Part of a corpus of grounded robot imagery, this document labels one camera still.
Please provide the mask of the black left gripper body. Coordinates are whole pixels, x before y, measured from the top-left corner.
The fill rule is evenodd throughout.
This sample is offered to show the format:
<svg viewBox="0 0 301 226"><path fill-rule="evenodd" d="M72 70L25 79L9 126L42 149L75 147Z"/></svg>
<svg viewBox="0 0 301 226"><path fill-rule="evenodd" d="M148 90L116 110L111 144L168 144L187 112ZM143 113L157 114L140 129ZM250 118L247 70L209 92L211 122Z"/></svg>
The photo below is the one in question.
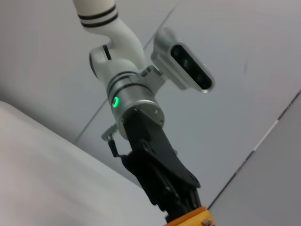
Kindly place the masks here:
<svg viewBox="0 0 301 226"><path fill-rule="evenodd" d="M162 127L142 111L134 111L124 121L124 129L134 152L138 152L147 163L159 166L166 172L189 186L200 188L196 177L176 156Z"/></svg>

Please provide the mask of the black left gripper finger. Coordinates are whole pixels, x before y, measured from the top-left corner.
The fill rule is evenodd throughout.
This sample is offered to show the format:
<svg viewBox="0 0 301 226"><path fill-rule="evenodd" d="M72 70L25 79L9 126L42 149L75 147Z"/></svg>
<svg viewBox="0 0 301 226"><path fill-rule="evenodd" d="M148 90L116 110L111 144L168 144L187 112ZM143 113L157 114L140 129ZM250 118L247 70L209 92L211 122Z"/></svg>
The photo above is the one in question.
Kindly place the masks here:
<svg viewBox="0 0 301 226"><path fill-rule="evenodd" d="M123 165L140 183L153 205L161 211L174 212L179 207L179 197L164 172L152 163L123 159Z"/></svg>
<svg viewBox="0 0 301 226"><path fill-rule="evenodd" d="M196 187L180 186L178 194L185 210L195 210L200 207L200 199Z"/></svg>

